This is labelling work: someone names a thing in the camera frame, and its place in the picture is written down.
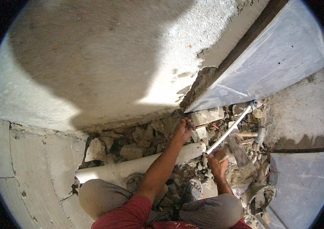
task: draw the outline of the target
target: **dirt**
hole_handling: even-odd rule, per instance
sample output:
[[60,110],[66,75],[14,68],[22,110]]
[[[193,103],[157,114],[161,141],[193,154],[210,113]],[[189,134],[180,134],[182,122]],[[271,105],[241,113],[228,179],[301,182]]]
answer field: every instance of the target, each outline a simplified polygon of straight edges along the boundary
[[[228,123],[230,121],[235,121],[237,116],[234,116],[232,113],[232,105],[222,108],[225,114],[224,118],[214,121],[212,124],[224,132],[228,129]],[[247,114],[246,117],[238,124],[239,131],[255,132],[259,127],[263,126],[267,112],[265,100],[263,101],[263,106],[258,108],[258,110],[260,110],[260,114],[262,114],[260,118],[257,118],[257,115],[254,115],[258,113],[257,111],[255,112],[255,110],[254,112]],[[94,138],[98,138],[100,141],[107,140],[107,143],[105,142],[105,145],[107,146],[106,155],[107,158],[112,159],[111,161],[113,163],[123,162],[126,161],[127,158],[132,158],[129,156],[126,158],[125,155],[123,156],[122,153],[120,153],[121,149],[125,148],[126,145],[138,147],[138,149],[143,152],[143,156],[160,153],[167,148],[169,141],[174,134],[176,125],[184,116],[185,114],[182,113],[182,110],[176,110],[173,113],[166,115],[162,119],[157,119],[149,123],[140,124],[137,126],[108,129],[107,131],[102,131],[100,133],[90,133],[86,147]],[[206,125],[206,128],[209,137],[209,145],[212,145],[222,135],[222,133],[210,123]],[[262,184],[266,184],[268,181],[268,178],[265,177],[265,175],[268,173],[266,170],[268,165],[268,157],[264,150],[265,146],[264,148],[260,147],[257,151],[255,151],[253,149],[255,142],[250,141],[250,137],[245,137],[241,140],[248,140],[243,147],[247,153],[250,164],[239,168],[237,164],[229,162],[228,168],[225,172],[228,184],[231,186],[234,194],[240,199],[242,193],[246,190],[250,183],[260,182]],[[83,162],[80,168],[102,166],[106,163],[108,163],[106,160]],[[212,195],[212,193],[216,193],[216,184],[212,180],[213,175],[211,170],[208,168],[207,160],[205,157],[200,156],[185,163],[178,164],[174,167],[171,177],[166,183],[168,186],[168,191],[162,198],[158,199],[158,203],[153,204],[153,209],[156,211],[162,211],[166,207],[176,205],[183,195],[185,185],[191,178],[197,178],[202,182],[203,191],[213,190],[207,195],[204,195],[203,193],[202,198],[209,197]],[[74,193],[77,193],[79,186],[80,184],[75,182],[73,185]],[[249,226],[256,228],[256,219],[252,215],[249,215],[246,210],[244,217]]]

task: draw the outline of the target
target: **left hand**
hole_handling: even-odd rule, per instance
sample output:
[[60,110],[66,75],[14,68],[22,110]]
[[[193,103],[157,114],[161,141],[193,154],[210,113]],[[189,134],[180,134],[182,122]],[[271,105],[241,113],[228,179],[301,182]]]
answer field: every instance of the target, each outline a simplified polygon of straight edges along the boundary
[[181,119],[180,124],[177,126],[175,130],[173,139],[178,142],[182,142],[182,144],[184,144],[185,142],[187,142],[187,140],[189,140],[191,136],[192,127],[193,125],[191,119],[188,118]]

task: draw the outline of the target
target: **man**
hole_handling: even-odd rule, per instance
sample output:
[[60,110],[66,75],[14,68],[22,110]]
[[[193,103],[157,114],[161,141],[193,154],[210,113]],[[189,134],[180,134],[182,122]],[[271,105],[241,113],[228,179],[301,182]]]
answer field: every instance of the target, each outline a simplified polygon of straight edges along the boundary
[[151,211],[153,201],[171,176],[181,148],[190,138],[191,126],[191,120],[182,119],[169,147],[149,167],[134,194],[101,179],[89,180],[82,185],[79,202],[96,221],[92,229],[250,229],[243,220],[241,201],[234,196],[224,174],[228,160],[218,163],[213,154],[209,155],[208,164],[217,183],[218,196],[197,200],[202,186],[197,179],[191,179],[186,185],[186,195],[182,197],[176,221],[171,221],[163,212]]

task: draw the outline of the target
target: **thin white pipe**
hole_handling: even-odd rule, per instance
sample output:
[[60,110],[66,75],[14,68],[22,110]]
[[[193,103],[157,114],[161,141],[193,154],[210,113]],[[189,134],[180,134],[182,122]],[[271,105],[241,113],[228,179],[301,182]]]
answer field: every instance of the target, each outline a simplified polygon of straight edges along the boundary
[[252,105],[248,105],[238,119],[232,124],[230,128],[206,151],[206,154],[210,154],[219,144],[232,132],[234,127],[245,117],[248,111],[252,108]]

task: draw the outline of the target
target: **wooden handle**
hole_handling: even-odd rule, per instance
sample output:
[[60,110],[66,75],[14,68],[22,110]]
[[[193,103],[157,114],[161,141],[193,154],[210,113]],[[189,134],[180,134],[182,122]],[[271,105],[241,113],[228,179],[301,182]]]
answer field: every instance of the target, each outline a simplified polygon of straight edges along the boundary
[[264,217],[266,223],[270,223],[269,214],[266,210],[262,211],[262,216]]
[[239,132],[236,133],[239,137],[257,137],[257,133],[256,132]]

